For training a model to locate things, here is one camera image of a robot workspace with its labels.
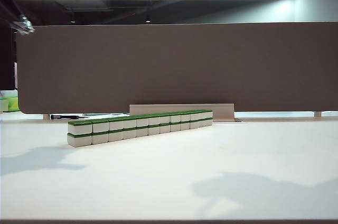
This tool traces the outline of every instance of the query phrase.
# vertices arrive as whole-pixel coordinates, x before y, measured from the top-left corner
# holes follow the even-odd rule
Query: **wall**
[[[296,0],[295,21],[338,21],[338,0]]]
[[[260,2],[187,19],[178,23],[293,22],[295,0]]]
[[[226,9],[177,23],[338,21],[337,0],[276,0]]]

